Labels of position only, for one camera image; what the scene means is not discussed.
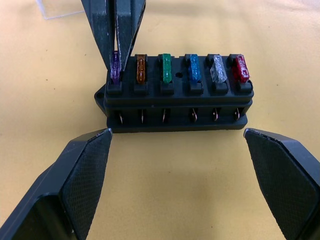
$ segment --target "yellow table surface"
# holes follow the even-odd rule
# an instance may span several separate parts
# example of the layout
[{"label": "yellow table surface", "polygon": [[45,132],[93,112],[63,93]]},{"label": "yellow table surface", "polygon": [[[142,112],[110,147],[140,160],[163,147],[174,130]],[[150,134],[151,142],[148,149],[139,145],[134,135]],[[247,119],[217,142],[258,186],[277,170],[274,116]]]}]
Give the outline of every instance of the yellow table surface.
[{"label": "yellow table surface", "polygon": [[[320,159],[318,0],[147,0],[132,54],[242,53],[247,127]],[[0,2],[0,225],[69,140],[106,127],[106,68],[84,13]],[[115,134],[88,240],[283,240],[243,130]]]}]

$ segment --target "clear fuse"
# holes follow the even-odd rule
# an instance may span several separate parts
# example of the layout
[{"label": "clear fuse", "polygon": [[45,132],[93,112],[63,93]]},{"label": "clear fuse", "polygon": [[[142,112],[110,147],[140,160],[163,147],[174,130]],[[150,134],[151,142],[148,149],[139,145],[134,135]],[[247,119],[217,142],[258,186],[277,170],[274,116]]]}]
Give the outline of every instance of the clear fuse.
[{"label": "clear fuse", "polygon": [[210,74],[212,81],[217,84],[222,84],[228,79],[222,56],[219,54],[213,56],[213,64],[210,69]]}]

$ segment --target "green fuse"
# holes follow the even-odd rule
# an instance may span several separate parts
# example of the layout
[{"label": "green fuse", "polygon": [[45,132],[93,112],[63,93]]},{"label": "green fuse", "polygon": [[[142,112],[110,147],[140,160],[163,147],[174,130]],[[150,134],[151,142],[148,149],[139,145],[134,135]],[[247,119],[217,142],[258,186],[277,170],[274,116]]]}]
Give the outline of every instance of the green fuse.
[{"label": "green fuse", "polygon": [[172,80],[171,76],[171,55],[168,53],[162,54],[162,67],[163,67],[163,82],[168,84]]}]

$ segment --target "fuse block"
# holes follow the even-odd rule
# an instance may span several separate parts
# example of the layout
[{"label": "fuse block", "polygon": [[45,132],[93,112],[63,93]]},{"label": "fuse block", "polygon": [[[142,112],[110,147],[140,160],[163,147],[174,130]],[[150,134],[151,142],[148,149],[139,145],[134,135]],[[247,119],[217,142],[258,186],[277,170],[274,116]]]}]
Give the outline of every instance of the fuse block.
[{"label": "fuse block", "polygon": [[253,84],[241,54],[137,54],[123,72],[115,53],[95,94],[114,133],[241,129]]}]

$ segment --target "black plastic housing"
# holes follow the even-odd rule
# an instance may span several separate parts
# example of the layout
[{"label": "black plastic housing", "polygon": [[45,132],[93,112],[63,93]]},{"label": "black plastic housing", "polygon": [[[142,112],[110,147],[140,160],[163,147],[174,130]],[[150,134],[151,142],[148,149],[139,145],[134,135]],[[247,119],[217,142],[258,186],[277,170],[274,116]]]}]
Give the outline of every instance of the black plastic housing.
[{"label": "black plastic housing", "polygon": [[253,103],[254,91],[250,80],[238,83],[234,79],[231,67],[235,56],[222,57],[228,79],[219,84],[213,82],[210,74],[213,54],[199,56],[202,79],[195,85],[189,81],[188,54],[171,57],[169,84],[162,81],[161,55],[146,57],[144,85],[137,83],[137,62],[132,56],[122,73],[121,84],[114,85],[108,72],[106,84],[94,98],[114,133],[242,129],[248,122],[246,112]]}]

